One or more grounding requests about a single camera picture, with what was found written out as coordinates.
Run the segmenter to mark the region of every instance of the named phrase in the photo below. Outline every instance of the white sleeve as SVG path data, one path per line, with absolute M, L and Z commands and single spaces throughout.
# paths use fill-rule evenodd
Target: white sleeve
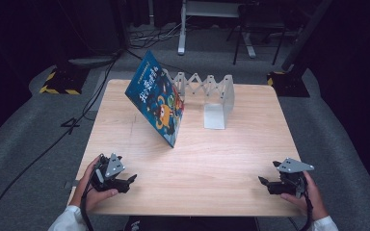
M 69 230 L 69 231 L 84 231 L 86 224 L 80 208 L 74 205 L 66 207 L 65 211 L 57 217 L 55 222 L 50 226 L 49 231 Z
M 317 219 L 311 224 L 311 231 L 338 231 L 337 226 L 330 216 Z

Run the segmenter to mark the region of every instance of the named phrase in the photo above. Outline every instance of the handheld controller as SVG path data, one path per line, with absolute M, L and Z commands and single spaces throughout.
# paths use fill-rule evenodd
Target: handheld controller
M 313 170 L 314 166 L 298 162 L 287 158 L 283 163 L 273 162 L 273 165 L 280 172 L 280 182 L 269 182 L 267 179 L 259 176 L 260 183 L 267 187 L 270 194 L 289 193 L 297 198 L 302 197 L 307 187 L 307 181 L 303 171 Z
M 95 173 L 92 176 L 92 186 L 99 192 L 116 189 L 119 193 L 127 193 L 130 190 L 130 184 L 137 178 L 137 174 L 128 178 L 128 180 L 116 179 L 116 177 L 125 170 L 121 163 L 121 156 L 115 153 L 110 158 L 100 155 L 100 159 L 94 166 Z

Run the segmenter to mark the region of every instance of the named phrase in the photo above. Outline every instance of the wooden table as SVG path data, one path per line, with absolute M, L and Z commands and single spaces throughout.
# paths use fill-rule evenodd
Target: wooden table
M 278 181 L 272 161 L 300 160 L 273 88 L 234 85 L 235 105 L 225 130 L 203 128 L 203 95 L 187 92 L 171 148 L 125 96 L 127 80 L 111 80 L 76 179 L 99 154 L 122 156 L 138 174 L 131 190 L 100 203 L 95 213 L 173 216 L 282 216 L 300 214 L 270 195 L 257 176 Z

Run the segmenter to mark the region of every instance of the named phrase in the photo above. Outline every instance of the colorful book illustration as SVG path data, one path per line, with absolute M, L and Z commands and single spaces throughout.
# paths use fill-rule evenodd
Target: colorful book illustration
M 171 83 L 149 50 L 128 85 L 125 95 L 173 147 L 184 111 L 184 102 L 176 86 Z

